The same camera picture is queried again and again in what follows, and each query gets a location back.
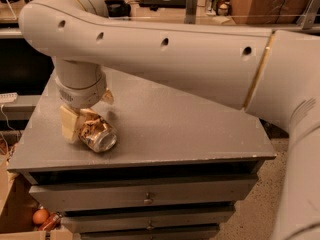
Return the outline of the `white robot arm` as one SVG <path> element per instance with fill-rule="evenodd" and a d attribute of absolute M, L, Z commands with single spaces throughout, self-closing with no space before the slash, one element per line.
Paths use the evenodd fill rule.
<path fill-rule="evenodd" d="M 104 0 L 33 0 L 26 41 L 54 60 L 61 99 L 98 103 L 109 67 L 242 109 L 289 133 L 270 240 L 320 240 L 320 39 L 270 28 L 110 19 Z"/>

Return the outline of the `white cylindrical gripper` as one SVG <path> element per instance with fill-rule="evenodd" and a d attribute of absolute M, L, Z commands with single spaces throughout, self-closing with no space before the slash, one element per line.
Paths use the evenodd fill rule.
<path fill-rule="evenodd" d="M 62 136 L 68 143 L 75 143 L 79 139 L 86 119 L 84 111 L 80 109 L 94 106 L 101 98 L 103 102 L 112 105 L 114 97 L 112 92 L 106 89 L 105 74 L 102 74 L 92 86 L 81 89 L 67 87 L 59 78 L 56 78 L 56 84 L 60 99 L 68 105 L 60 106 Z"/>

